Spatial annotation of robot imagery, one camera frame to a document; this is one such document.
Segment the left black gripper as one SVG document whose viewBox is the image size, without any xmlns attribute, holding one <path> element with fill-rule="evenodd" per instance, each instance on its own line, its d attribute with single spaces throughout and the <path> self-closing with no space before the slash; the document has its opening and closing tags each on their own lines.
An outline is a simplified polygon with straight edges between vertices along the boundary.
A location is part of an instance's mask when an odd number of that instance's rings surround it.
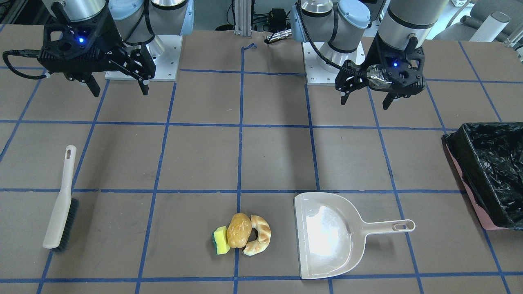
<svg viewBox="0 0 523 294">
<path fill-rule="evenodd" d="M 388 110 L 396 99 L 416 95 L 425 89 L 424 62 L 425 55 L 416 35 L 407 36 L 405 49 L 394 48 L 376 35 L 364 62 L 356 65 L 346 60 L 335 78 L 341 105 L 346 105 L 351 92 L 369 87 L 387 92 L 382 108 Z"/>
</svg>

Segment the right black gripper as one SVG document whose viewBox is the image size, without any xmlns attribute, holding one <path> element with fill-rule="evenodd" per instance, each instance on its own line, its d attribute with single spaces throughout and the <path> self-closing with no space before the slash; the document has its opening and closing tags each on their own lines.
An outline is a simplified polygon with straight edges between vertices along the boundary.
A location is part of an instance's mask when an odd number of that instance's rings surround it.
<svg viewBox="0 0 523 294">
<path fill-rule="evenodd" d="M 94 97 L 100 87 L 94 72 L 119 71 L 138 81 L 149 94 L 156 66 L 145 44 L 124 43 L 108 6 L 49 6 L 54 17 L 44 27 L 38 61 L 51 73 L 67 73 L 85 84 Z"/>
</svg>

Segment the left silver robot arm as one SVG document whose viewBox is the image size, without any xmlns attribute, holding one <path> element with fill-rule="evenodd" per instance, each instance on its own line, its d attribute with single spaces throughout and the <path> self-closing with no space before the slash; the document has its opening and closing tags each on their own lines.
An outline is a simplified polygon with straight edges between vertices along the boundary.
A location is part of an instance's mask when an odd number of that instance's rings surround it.
<svg viewBox="0 0 523 294">
<path fill-rule="evenodd" d="M 386 93 L 382 107 L 425 89 L 423 42 L 446 6 L 445 0 L 391 0 L 368 52 L 361 39 L 373 22 L 360 0 L 299 0 L 291 9 L 297 42 L 310 46 L 319 70 L 346 104 L 353 91 L 368 88 Z"/>
</svg>

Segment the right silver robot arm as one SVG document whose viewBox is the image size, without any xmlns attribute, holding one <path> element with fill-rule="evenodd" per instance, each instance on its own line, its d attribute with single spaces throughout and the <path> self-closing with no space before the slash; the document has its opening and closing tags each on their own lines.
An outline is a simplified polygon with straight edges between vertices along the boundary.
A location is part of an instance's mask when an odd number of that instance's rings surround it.
<svg viewBox="0 0 523 294">
<path fill-rule="evenodd" d="M 159 77 L 159 36 L 190 35 L 192 0 L 45 0 L 51 22 L 44 27 L 37 61 L 49 73 L 85 84 L 94 96 L 94 73 L 116 71 L 136 80 L 143 95 Z"/>
</svg>

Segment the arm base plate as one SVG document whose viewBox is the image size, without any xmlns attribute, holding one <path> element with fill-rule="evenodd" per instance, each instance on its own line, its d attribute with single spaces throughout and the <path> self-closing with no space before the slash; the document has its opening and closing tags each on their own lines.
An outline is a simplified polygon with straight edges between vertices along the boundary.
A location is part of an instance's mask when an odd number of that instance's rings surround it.
<svg viewBox="0 0 523 294">
<path fill-rule="evenodd" d="M 335 86 L 335 78 L 339 73 L 339 70 L 327 65 L 313 50 L 313 47 L 310 43 L 302 43 L 303 48 L 303 61 L 306 69 L 306 79 L 309 86 Z M 333 61 L 338 62 L 342 65 L 342 55 L 341 53 L 334 54 L 330 56 L 327 54 L 327 57 Z M 349 53 L 348 58 L 353 61 L 353 63 L 360 65 L 365 60 L 365 51 L 362 43 L 358 44 L 355 52 Z"/>
<path fill-rule="evenodd" d="M 150 81 L 175 82 L 178 73 L 183 36 L 156 35 L 146 45 L 156 65 L 155 76 Z"/>
</svg>

